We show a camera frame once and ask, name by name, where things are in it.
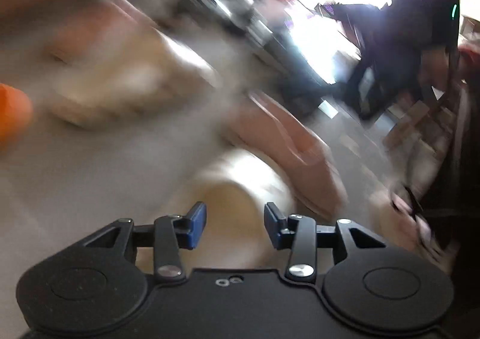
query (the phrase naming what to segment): metal screw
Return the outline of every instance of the metal screw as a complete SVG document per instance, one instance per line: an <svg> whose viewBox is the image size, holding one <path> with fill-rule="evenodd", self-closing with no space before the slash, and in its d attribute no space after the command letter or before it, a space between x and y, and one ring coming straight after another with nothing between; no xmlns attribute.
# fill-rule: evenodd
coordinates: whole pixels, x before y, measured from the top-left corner
<svg viewBox="0 0 480 339"><path fill-rule="evenodd" d="M160 266L157 269L157 273L162 277L168 277L168 278L178 277L179 275L182 274L180 267L173 266L173 265Z"/></svg>
<svg viewBox="0 0 480 339"><path fill-rule="evenodd" d="M308 277L314 273L314 269L312 266L309 265L293 265L289 268L289 272L291 275L295 277Z"/></svg>
<svg viewBox="0 0 480 339"><path fill-rule="evenodd" d="M229 280L230 280L230 283L242 283L243 282L243 278L242 277L237 277L237 276L230 277Z"/></svg>
<svg viewBox="0 0 480 339"><path fill-rule="evenodd" d="M224 278L217 279L215 281L215 285L221 286L222 288L226 288L228 285L230 285L230 281L228 279L224 279Z"/></svg>

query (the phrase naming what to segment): person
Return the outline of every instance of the person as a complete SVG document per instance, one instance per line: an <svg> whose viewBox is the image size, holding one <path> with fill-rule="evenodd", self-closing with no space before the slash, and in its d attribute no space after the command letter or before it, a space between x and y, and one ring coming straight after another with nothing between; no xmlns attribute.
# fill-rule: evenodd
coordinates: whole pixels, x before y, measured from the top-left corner
<svg viewBox="0 0 480 339"><path fill-rule="evenodd" d="M431 39L431 22L422 9L405 2L378 9L366 4L329 5L332 18L342 22L347 35L359 38L361 59L346 83L327 90L354 110L362 120L381 112L402 90L422 99L417 82L421 48ZM371 67L374 82L364 99L360 85Z"/></svg>

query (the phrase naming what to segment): circular pad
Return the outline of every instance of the circular pad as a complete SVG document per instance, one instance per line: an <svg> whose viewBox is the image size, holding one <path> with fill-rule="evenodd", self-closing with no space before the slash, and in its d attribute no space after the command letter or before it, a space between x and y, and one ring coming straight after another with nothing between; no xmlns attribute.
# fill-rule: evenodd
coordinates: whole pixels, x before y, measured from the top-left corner
<svg viewBox="0 0 480 339"><path fill-rule="evenodd" d="M349 255L326 274L322 292L347 320L383 333L432 326L453 300L452 283L442 271L391 246Z"/></svg>
<svg viewBox="0 0 480 339"><path fill-rule="evenodd" d="M146 293L145 275L124 257L76 246L32 267L17 286L28 325L59 336L114 329Z"/></svg>

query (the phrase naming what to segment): orange object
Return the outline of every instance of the orange object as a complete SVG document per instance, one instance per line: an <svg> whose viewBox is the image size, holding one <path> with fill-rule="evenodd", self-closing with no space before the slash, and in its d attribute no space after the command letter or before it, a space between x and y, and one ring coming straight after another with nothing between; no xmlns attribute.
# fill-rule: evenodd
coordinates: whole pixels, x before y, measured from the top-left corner
<svg viewBox="0 0 480 339"><path fill-rule="evenodd" d="M0 146L20 134L32 119L32 103L25 93L0 84Z"/></svg>

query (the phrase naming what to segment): floor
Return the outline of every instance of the floor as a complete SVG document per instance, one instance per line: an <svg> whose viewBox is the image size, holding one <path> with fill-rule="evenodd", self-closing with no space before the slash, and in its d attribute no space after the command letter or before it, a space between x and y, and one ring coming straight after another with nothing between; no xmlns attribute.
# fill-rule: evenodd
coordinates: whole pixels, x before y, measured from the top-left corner
<svg viewBox="0 0 480 339"><path fill-rule="evenodd" d="M107 130L70 126L47 111L51 84L68 70L43 46L78 5L38 8L0 26L2 82L26 92L35 110L26 134L0 153L0 326L6 338L27 328L15 300L23 272L114 219L139 224L154 218L172 192L228 150L218 133L237 94L277 75L246 41L214 24L190 25L177 37L218 70L221 89L182 109ZM330 104L309 127L330 146L349 195L339 217L369 226L368 197L392 178L381 144L392 123L382 117L365 129ZM314 217L301 205L298 212ZM320 270L332 264L330 252L319 251Z"/></svg>

